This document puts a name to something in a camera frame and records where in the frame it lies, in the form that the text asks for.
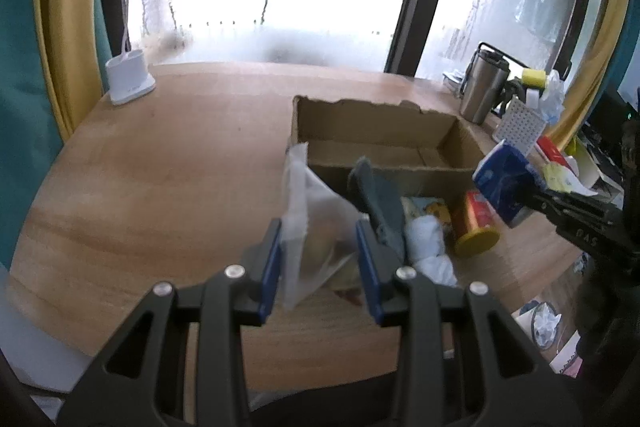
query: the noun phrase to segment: yellow lid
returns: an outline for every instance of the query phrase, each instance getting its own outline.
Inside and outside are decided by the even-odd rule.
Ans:
[[[522,70],[522,83],[527,87],[537,87],[538,89],[545,89],[545,70],[530,70],[529,68]]]
[[[569,140],[569,143],[564,148],[564,152],[566,152],[567,155],[573,156],[577,152],[578,144],[576,143],[576,140],[577,138],[575,136],[572,137],[572,139]]]
[[[495,227],[474,229],[465,233],[456,241],[456,255],[471,257],[493,248],[500,239],[500,232]]]

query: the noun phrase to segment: white perforated container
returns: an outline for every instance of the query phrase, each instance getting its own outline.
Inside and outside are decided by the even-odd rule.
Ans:
[[[507,111],[496,128],[493,138],[496,142],[505,140],[525,156],[545,130],[546,122],[540,113],[513,98]]]

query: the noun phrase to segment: metal screw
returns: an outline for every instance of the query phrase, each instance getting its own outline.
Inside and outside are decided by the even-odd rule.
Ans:
[[[396,277],[403,281],[415,279],[415,270],[410,266],[401,266],[396,270]]]
[[[473,295],[487,295],[487,293],[489,293],[489,286],[487,286],[485,283],[481,282],[481,281],[473,281],[470,285],[469,285],[469,289],[471,290],[471,293],[473,293]]]
[[[244,266],[239,264],[230,264],[225,268],[225,275],[229,277],[229,279],[240,279],[245,272]]]
[[[154,286],[154,293],[158,297],[166,297],[167,295],[169,295],[169,293],[172,292],[173,289],[174,287],[171,286],[170,282],[162,281],[162,282],[156,283],[156,285]]]

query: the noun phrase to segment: orange cylindrical container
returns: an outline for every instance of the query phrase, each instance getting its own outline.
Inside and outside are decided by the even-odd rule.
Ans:
[[[489,203],[478,190],[468,190],[453,213],[456,255],[468,257],[493,248],[500,239]]]

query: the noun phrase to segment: yellow curtain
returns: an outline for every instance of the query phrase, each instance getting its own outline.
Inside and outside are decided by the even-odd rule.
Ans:
[[[628,3],[629,0],[607,2],[602,26],[593,47],[588,51],[564,99],[562,117],[546,132],[560,150],[564,149],[578,132],[598,93],[602,77],[607,71],[611,55],[620,38]]]
[[[67,140],[102,95],[94,0],[33,0],[47,91]]]

